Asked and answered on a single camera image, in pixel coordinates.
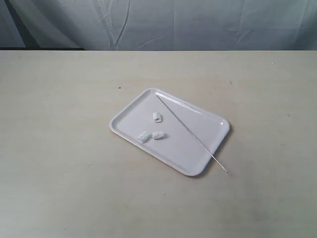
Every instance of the metal skewer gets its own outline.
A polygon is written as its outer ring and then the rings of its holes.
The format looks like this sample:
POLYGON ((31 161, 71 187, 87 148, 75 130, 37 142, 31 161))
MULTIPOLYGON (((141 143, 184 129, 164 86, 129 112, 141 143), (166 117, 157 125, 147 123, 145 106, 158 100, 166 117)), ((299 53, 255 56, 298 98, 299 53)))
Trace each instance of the metal skewer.
POLYGON ((166 106, 166 108, 174 115, 174 117, 176 117, 176 119, 186 128, 186 130, 196 139, 196 141, 208 152, 208 154, 211 155, 211 157, 223 168, 223 170, 226 171, 226 173, 228 174, 229 172, 224 168, 224 166, 221 165, 221 163, 213 156, 213 154, 209 151, 209 149, 206 148, 205 145, 203 145, 203 143, 194 135, 194 133, 191 132, 191 130, 178 118, 178 116, 168 107, 168 105, 165 104, 165 102, 163 102, 163 100, 156 95, 157 98, 166 106))

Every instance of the table surface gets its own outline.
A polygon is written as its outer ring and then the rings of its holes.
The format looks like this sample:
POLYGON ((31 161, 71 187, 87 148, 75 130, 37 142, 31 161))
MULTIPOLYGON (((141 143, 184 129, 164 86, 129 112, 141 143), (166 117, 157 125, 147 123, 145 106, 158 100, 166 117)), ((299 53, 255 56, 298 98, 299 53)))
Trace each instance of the table surface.
POLYGON ((317 52, 0 51, 0 237, 317 237, 317 52), (112 133, 161 88, 226 118, 186 177, 112 133))

